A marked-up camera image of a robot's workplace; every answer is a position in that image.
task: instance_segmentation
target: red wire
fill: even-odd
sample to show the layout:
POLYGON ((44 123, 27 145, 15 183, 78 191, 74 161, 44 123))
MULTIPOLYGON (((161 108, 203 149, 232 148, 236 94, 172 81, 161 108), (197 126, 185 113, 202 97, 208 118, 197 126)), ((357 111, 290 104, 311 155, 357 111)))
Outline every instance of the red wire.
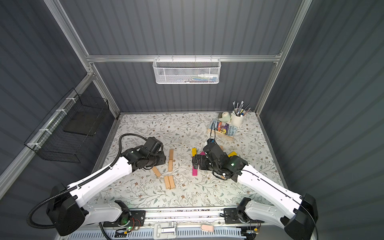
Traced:
POLYGON ((137 221, 139 222, 139 225, 141 226, 141 223, 140 223, 140 221, 139 221, 138 219, 135 219, 135 218, 134 218, 134 220, 137 220, 137 221))

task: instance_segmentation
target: wire mesh basket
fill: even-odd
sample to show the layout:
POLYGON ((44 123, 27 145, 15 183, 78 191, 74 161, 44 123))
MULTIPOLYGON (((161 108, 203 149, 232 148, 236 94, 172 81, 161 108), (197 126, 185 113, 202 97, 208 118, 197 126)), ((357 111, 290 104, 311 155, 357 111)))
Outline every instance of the wire mesh basket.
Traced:
POLYGON ((156 83, 217 84, 221 62, 218 61, 153 61, 156 83))
POLYGON ((36 142, 25 145, 44 160, 76 162, 88 160, 88 147, 109 111, 108 101, 76 95, 43 131, 36 142))

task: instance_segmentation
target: black cable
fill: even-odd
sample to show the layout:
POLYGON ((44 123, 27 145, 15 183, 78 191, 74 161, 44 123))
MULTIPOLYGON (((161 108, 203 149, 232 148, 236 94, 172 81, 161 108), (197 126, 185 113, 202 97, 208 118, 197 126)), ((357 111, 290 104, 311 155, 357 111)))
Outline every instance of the black cable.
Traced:
POLYGON ((251 225, 252 225, 252 220, 249 221, 249 231, 252 231, 251 225))
POLYGON ((231 217, 230 215, 228 215, 228 214, 223 214, 223 213, 220 213, 219 214, 219 216, 220 217, 228 217, 228 218, 230 218, 230 219, 232 219, 232 220, 237 220, 239 217, 236 215, 235 217, 231 217))
MULTIPOLYGON (((254 174, 253 172, 250 172, 248 170, 238 170, 228 176, 232 176, 234 175, 235 173, 237 172, 241 172, 241 171, 245 171, 245 172, 249 172, 250 174, 254 175, 255 177, 259 178, 259 176, 257 176, 256 174, 254 174)), ((292 197, 288 196, 287 194, 285 194, 284 192, 282 192, 281 190, 279 190, 278 188, 276 188, 275 186, 273 186, 272 184, 270 184, 269 182, 265 181, 264 179, 261 178, 261 180, 263 180, 264 182, 268 183, 271 187, 273 187, 274 189, 276 189, 277 191, 281 192, 282 194, 284 194, 286 197, 289 197, 290 199, 292 199, 294 202, 296 202, 297 204, 299 204, 295 199, 293 199, 292 197)), ((316 222, 314 221, 312 215, 310 214, 310 212, 308 210, 306 210, 306 212, 308 213, 308 215, 311 217, 312 221, 313 221, 313 224, 314 224, 314 228, 316 229, 316 240, 319 240, 319 232, 317 231, 317 226, 316 226, 316 222)))
POLYGON ((100 227, 101 233, 104 235, 104 237, 105 237, 107 240, 112 240, 110 237, 108 237, 107 233, 104 231, 104 228, 103 228, 103 225, 102 225, 101 222, 99 222, 99 227, 100 227))
MULTIPOLYGON (((114 159, 114 161, 110 164, 111 167, 112 167, 113 165, 115 165, 115 163, 116 163, 116 162, 119 160, 119 158, 120 158, 120 155, 121 155, 121 148, 122 148, 122 146, 121 146, 121 139, 122 139, 123 137, 125 137, 125 136, 136 136, 136 137, 140 137, 140 138, 144 139, 145 141, 147 140, 146 137, 143 137, 143 136, 138 135, 138 134, 135 134, 135 133, 125 133, 125 134, 121 135, 121 136, 119 137, 119 151, 118 151, 118 154, 117 154, 116 158, 114 159)), ((35 222, 32 220, 32 216, 33 216, 33 214, 37 211, 37 209, 39 209, 39 208, 40 208, 41 206, 43 206, 44 204, 48 203, 50 200, 55 199, 55 198, 57 198, 57 197, 59 197, 59 196, 62 196, 62 195, 64 195, 64 194, 67 194, 67 193, 69 193, 70 191, 75 190, 76 188, 81 187, 81 186, 83 186, 83 185, 89 183, 89 182, 92 181, 93 179, 95 179, 95 178, 101 176, 102 174, 104 174, 104 173, 105 173, 106 171, 108 171, 109 169, 110 169, 110 168, 107 167, 107 168, 105 168, 104 170, 102 170, 101 172, 99 172, 98 174, 96 174, 96 175, 94 175, 94 176, 92 176, 92 177, 90 177, 90 178, 84 180, 83 182, 79 183, 78 185, 73 186, 73 187, 70 187, 70 188, 68 188, 68 189, 66 189, 66 190, 64 190, 64 191, 61 191, 61 192, 57 193, 56 195, 54 195, 54 196, 52 196, 52 197, 49 197, 49 198, 47 198, 47 199, 41 201, 41 202, 38 203, 36 206, 34 206, 34 207, 31 209, 31 211, 28 213, 28 215, 27 215, 27 217, 26 217, 26 223, 27 223, 29 226, 31 226, 31 227, 33 227, 33 228, 38 228, 38 229, 50 229, 50 228, 55 228, 55 226, 54 226, 53 224, 48 224, 48 225, 38 224, 38 223, 35 223, 35 222)))

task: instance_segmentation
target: book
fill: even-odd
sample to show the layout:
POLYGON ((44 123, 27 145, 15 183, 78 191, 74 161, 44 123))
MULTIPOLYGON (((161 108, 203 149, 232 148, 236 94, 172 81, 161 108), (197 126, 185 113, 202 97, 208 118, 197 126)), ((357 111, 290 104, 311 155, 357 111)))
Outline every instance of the book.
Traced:
POLYGON ((211 124, 208 126, 208 129, 212 127, 212 123, 213 127, 215 128, 215 131, 218 131, 230 137, 233 137, 237 131, 237 127, 230 125, 226 122, 220 122, 218 119, 213 119, 211 124))

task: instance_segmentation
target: white cable tie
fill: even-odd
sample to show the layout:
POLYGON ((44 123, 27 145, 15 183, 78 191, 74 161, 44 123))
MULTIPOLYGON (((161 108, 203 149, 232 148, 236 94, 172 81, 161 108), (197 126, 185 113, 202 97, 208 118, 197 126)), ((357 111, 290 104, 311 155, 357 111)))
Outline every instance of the white cable tie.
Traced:
POLYGON ((50 135, 52 135, 51 131, 49 131, 48 128, 46 128, 46 129, 39 129, 39 131, 47 131, 50 135))
POLYGON ((65 115, 67 115, 67 113, 65 112, 65 109, 57 109, 56 111, 62 111, 65 113, 65 115))
POLYGON ((35 146, 38 146, 38 147, 40 147, 40 144, 37 142, 37 143, 27 143, 27 145, 35 145, 35 146))
POLYGON ((66 98, 66 99, 71 99, 76 103, 76 98, 66 98))

